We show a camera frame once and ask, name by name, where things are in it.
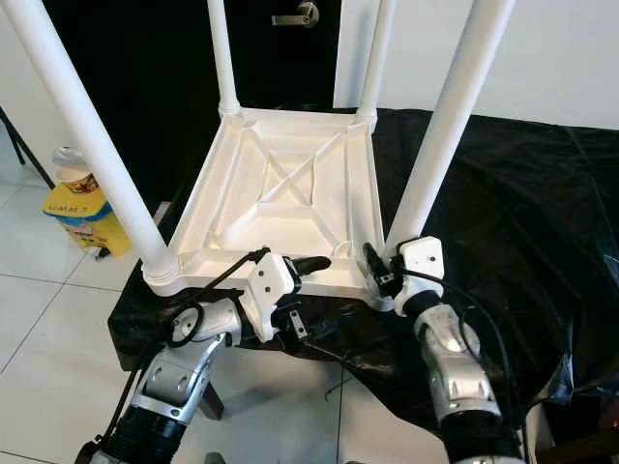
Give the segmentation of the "black plastic table cover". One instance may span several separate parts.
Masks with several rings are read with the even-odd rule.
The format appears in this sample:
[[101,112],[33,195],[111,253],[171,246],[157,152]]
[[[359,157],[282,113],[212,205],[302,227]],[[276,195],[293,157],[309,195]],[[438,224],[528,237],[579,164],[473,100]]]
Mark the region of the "black plastic table cover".
[[[428,110],[377,110],[385,228],[429,120]],[[619,130],[474,115],[429,213],[424,233],[445,245],[447,281],[476,297],[503,336],[517,406],[547,386],[547,403],[619,399],[619,187],[609,181],[619,181]],[[436,432],[410,319],[306,298],[305,312],[348,313],[344,335],[240,346],[340,363],[399,420]],[[107,318],[121,370],[173,312],[133,269]]]

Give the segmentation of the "white plastic table leg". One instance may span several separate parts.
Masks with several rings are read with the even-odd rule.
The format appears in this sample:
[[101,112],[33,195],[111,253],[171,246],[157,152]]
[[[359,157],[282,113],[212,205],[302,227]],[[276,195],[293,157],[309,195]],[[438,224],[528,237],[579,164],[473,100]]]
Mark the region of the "white plastic table leg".
[[88,96],[56,32],[43,0],[0,0],[19,43],[43,82],[50,100],[66,120],[81,155],[104,189],[112,212],[124,226],[142,264],[143,281],[155,295],[186,290],[180,260],[169,250],[128,168]]
[[399,243],[422,235],[515,4],[473,0],[381,256],[395,255]]
[[391,25],[395,18],[398,0],[377,0],[374,34],[371,37],[360,105],[355,112],[354,125],[374,127],[377,121],[377,99],[385,71]]
[[242,105],[236,97],[233,57],[231,57],[224,0],[207,0],[207,8],[209,21],[211,21],[214,67],[216,67],[218,89],[220,89],[220,112],[225,116],[236,115],[239,114]]

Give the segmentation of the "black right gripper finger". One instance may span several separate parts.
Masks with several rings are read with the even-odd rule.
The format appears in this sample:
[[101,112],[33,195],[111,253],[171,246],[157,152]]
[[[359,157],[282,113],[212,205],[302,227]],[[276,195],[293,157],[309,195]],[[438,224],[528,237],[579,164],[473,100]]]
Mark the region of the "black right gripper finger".
[[393,296],[393,273],[386,265],[383,257],[377,253],[374,246],[369,243],[363,244],[364,261],[366,261],[367,275],[374,284],[374,292],[379,296]]

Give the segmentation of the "yellow cardboard box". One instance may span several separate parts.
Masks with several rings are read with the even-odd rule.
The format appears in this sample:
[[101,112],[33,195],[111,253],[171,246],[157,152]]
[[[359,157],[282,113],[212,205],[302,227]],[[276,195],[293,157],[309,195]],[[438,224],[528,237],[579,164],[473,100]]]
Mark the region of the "yellow cardboard box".
[[132,247],[93,174],[58,183],[45,199],[43,213],[58,221],[80,247],[97,247],[115,255],[124,255]]

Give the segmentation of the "black metal stand leg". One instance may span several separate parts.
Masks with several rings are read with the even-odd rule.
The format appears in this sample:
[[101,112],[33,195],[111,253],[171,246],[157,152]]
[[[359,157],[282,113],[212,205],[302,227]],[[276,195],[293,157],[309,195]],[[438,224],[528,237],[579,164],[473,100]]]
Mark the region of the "black metal stand leg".
[[0,121],[5,128],[5,134],[10,138],[10,142],[12,142],[18,163],[21,164],[21,166],[30,166],[34,168],[34,171],[39,174],[40,180],[43,181],[49,189],[53,189],[54,183],[52,182],[52,178],[48,176],[47,171],[44,169],[44,165],[36,158],[34,150],[31,150],[30,146],[28,146],[22,136],[19,135],[17,128],[12,123],[9,116],[6,115],[3,107],[0,107]]

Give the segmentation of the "printed paper cup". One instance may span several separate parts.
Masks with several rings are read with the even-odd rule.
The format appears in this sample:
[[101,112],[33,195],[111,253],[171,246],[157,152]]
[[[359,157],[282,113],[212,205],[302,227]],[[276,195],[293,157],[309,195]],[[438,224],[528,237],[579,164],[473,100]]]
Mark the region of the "printed paper cup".
[[76,194],[92,193],[99,189],[87,160],[74,147],[57,147],[53,151],[53,163],[56,164],[54,178],[58,183]]

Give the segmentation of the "brown wooden table leg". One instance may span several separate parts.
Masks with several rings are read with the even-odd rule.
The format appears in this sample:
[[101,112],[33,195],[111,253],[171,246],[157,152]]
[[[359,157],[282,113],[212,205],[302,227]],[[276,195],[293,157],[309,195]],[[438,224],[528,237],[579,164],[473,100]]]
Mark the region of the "brown wooden table leg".
[[619,461],[619,430],[601,430],[535,452],[538,464],[613,464]]
[[202,392],[199,395],[198,411],[205,419],[213,421],[221,421],[224,416],[224,405],[220,398],[220,394],[214,389],[213,383],[207,381]]

